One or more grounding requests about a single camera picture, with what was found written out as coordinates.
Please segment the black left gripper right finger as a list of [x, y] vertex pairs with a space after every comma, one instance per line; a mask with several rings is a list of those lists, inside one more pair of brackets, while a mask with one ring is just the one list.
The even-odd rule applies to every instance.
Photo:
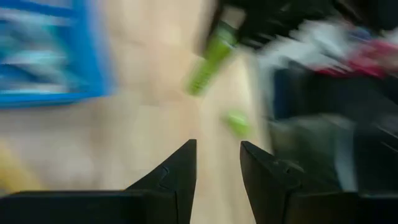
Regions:
[[256, 223], [397, 224], [397, 192], [340, 190], [248, 141], [240, 163]]

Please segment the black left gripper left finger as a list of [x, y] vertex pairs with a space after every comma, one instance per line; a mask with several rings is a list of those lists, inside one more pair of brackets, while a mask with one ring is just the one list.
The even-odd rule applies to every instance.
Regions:
[[190, 223], [197, 142], [188, 140], [123, 190], [21, 191], [1, 197], [1, 224]]

